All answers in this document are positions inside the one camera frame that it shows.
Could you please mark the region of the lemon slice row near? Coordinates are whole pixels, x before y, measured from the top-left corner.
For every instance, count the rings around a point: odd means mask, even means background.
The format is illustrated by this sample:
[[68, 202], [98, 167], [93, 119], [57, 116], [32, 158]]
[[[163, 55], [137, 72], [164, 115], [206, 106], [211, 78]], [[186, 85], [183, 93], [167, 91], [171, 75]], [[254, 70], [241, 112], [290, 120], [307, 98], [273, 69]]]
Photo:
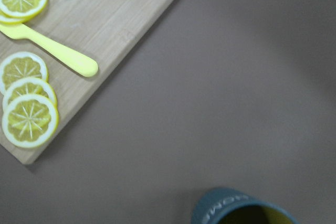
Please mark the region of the lemon slice row near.
[[9, 55], [1, 62], [1, 94], [15, 81], [27, 77], [48, 81], [48, 68], [41, 57], [27, 51]]

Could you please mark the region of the yellow plastic knife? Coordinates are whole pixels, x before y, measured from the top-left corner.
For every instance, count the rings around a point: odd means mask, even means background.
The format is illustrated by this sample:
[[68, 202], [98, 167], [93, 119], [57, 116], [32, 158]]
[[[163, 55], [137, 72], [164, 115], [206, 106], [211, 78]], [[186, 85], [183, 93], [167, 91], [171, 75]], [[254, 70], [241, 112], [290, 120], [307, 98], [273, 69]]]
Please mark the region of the yellow plastic knife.
[[11, 39], [29, 39], [84, 77], [93, 77], [98, 72], [98, 64], [92, 58], [62, 45], [24, 24], [1, 24], [1, 32]]

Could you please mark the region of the lemon slice row end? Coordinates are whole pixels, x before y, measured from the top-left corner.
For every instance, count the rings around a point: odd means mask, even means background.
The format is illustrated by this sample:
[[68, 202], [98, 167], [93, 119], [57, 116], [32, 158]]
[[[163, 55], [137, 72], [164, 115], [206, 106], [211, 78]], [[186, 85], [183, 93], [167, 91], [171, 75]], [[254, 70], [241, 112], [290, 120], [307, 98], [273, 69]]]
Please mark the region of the lemon slice row end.
[[15, 98], [4, 110], [2, 129], [6, 138], [20, 148], [37, 148], [46, 143], [58, 127], [58, 110], [39, 94]]

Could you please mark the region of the lemon slice row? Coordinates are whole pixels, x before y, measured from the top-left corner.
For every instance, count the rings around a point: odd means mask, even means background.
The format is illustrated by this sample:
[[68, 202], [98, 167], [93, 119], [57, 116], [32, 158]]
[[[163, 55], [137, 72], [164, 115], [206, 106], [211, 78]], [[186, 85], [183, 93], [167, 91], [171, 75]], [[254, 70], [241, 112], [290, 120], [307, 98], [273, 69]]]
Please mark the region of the lemon slice row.
[[53, 87], [45, 80], [35, 77], [25, 77], [14, 81], [5, 90], [2, 108], [3, 110], [17, 97], [26, 94], [37, 94], [48, 98], [57, 107], [57, 97]]
[[48, 68], [41, 57], [27, 51], [9, 55], [1, 62], [1, 94], [15, 81], [27, 77], [48, 81]]

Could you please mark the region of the lemon slice row middle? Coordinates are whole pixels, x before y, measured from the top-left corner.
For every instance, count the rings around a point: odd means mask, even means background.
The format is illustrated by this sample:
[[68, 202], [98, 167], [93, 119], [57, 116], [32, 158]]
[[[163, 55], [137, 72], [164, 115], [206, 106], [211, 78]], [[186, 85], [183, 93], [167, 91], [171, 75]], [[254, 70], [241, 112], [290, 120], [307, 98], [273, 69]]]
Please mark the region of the lemon slice row middle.
[[35, 77], [25, 77], [14, 81], [5, 90], [2, 108], [3, 110], [17, 97], [26, 94], [37, 94], [48, 98], [57, 107], [57, 97], [53, 87], [45, 80]]

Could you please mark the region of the blue-grey cup yellow inside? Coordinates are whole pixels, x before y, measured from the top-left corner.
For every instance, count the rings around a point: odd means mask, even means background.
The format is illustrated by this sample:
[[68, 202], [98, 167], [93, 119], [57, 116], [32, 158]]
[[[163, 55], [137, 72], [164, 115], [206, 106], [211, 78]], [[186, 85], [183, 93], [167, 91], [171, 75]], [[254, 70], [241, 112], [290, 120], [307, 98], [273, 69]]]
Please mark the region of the blue-grey cup yellow inside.
[[298, 223], [283, 208], [239, 190], [217, 187], [197, 201], [190, 223]]

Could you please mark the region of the bamboo cutting board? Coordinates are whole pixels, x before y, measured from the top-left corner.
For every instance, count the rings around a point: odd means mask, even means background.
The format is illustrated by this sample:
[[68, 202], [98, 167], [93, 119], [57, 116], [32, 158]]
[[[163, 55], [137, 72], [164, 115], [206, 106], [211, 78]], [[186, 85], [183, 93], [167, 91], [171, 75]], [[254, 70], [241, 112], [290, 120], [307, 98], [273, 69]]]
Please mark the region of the bamboo cutting board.
[[98, 73], [85, 78], [27, 39], [1, 35], [1, 58], [19, 51], [40, 56], [58, 101], [62, 130], [174, 0], [48, 0], [27, 23], [33, 30], [92, 59]]

